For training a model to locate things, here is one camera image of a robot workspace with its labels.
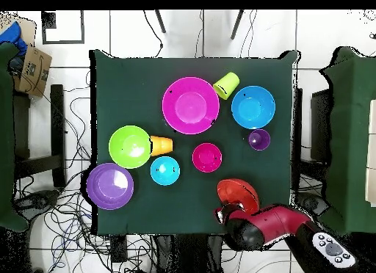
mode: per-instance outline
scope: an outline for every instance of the plastic bowl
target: plastic bowl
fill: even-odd
[[[222,163],[222,153],[216,145],[204,142],[193,150],[192,161],[201,172],[214,172]]]
[[[192,76],[173,82],[162,99],[167,123],[183,134],[199,134],[217,119],[220,100],[213,86]]]
[[[249,129],[262,128],[274,116],[274,98],[263,87],[245,87],[234,96],[231,111],[235,121],[242,127]]]
[[[180,167],[170,156],[161,156],[154,160],[150,167],[151,178],[161,186],[169,186],[178,180]]]
[[[124,168],[137,168],[151,157],[151,141],[148,133],[135,125],[116,130],[109,140],[112,160]]]
[[[87,194],[92,202],[107,210],[127,204],[134,190],[131,174],[114,163],[105,163],[94,168],[87,178],[86,185]]]
[[[217,185],[217,192],[224,205],[241,203],[247,214],[254,214],[260,209],[256,190],[242,179],[230,178],[220,181]]]

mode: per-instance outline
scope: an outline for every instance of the purple cup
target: purple cup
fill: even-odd
[[[248,142],[253,149],[262,151],[270,145],[270,135],[264,129],[258,128],[250,133]]]

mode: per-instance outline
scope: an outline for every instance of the dark green tablecloth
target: dark green tablecloth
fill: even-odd
[[[140,168],[129,170],[134,179],[134,195],[118,210],[98,209],[98,234],[222,233],[214,210],[220,206],[217,183],[223,178],[241,178],[251,183],[262,206],[288,204],[292,64],[296,59],[295,51],[281,59],[113,59],[95,51],[96,163],[112,161],[108,143],[114,131],[121,126],[138,125],[149,135],[172,138],[174,151],[168,155],[181,167],[180,178],[172,186],[159,186],[152,181],[153,158]],[[229,71],[238,75],[240,85],[229,100],[220,99],[219,116],[209,130],[183,135],[166,124],[162,96],[170,84],[185,76],[215,83]],[[275,116],[266,126],[271,144],[262,152],[250,148],[250,130],[240,127],[231,115],[232,98],[248,85],[265,87],[275,98]],[[213,142],[223,153],[222,165],[213,173],[199,172],[192,164],[193,149],[202,142]]]

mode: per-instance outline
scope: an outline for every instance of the lime green plate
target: lime green plate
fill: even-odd
[[[142,128],[127,125],[116,130],[109,140],[112,160],[124,168],[137,168],[151,156],[151,141]]]

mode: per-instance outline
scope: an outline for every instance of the white tile floor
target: white tile floor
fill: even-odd
[[[250,29],[250,17],[254,18],[256,11],[245,10],[234,40],[230,39],[231,31],[237,17],[238,10],[205,10],[205,45],[206,57],[239,57],[242,44]],[[42,44],[42,29],[40,12],[19,11],[21,17],[35,21],[37,33],[35,46],[52,55],[51,71],[45,95],[48,97],[51,84],[63,84],[65,90],[76,87],[86,87],[86,76],[89,70],[88,51],[100,49],[114,57],[153,57],[159,50],[159,41],[154,37],[147,25],[142,11],[84,11],[84,44]],[[161,38],[164,47],[161,57],[194,57],[198,33],[202,23],[200,10],[161,10],[162,19],[167,33],[162,34],[156,15],[147,11],[148,19]],[[79,40],[80,14],[78,11],[57,11],[57,28],[47,29],[47,40]],[[272,58],[279,57],[286,50],[297,49],[301,52],[298,68],[298,87],[303,88],[303,134],[302,145],[311,145],[310,131],[310,99],[313,92],[328,87],[328,83],[319,73],[319,69],[326,67],[332,57],[333,51],[338,46],[352,46],[362,54],[370,55],[376,51],[376,40],[369,38],[369,34],[376,31],[376,10],[258,10],[254,20],[253,31],[250,30],[245,41],[242,57]],[[202,56],[202,34],[198,41],[197,56]],[[88,89],[65,92],[66,117],[77,128],[79,134],[90,128],[90,104]],[[69,109],[80,116],[84,124]],[[49,103],[45,98],[33,98],[30,109],[30,136],[29,148],[31,156],[44,156],[51,152],[49,140]],[[89,162],[70,160],[76,152],[76,138],[69,126],[66,126],[66,158],[68,178],[88,167]],[[86,130],[82,145],[90,150],[90,131]],[[309,159],[309,150],[302,149],[304,159]],[[21,186],[28,184],[29,178],[24,178]],[[29,187],[31,191],[52,188],[51,173],[45,172],[35,175],[35,182]],[[73,180],[68,189],[79,188],[79,176]],[[69,216],[59,216],[60,220],[69,219]],[[54,257],[51,248],[61,244],[60,238],[55,239],[56,233],[62,230],[54,221],[52,214],[39,216],[32,227],[31,258],[34,267],[45,270],[53,264]],[[67,230],[69,222],[62,226]],[[129,243],[136,241],[136,236],[129,236]],[[73,273],[83,256],[81,250],[76,250],[72,242],[62,257],[61,268],[56,268],[52,273]],[[223,247],[223,261],[234,256],[234,251]],[[130,256],[136,251],[129,251]],[[264,252],[238,253],[232,261],[223,263],[225,273],[303,273],[291,255],[286,243],[279,241],[272,249]],[[141,267],[150,268],[147,256]],[[132,268],[132,263],[122,265]],[[118,271],[119,264],[114,264]],[[86,254],[81,266],[77,266],[74,273],[109,273],[101,264],[99,257]]]

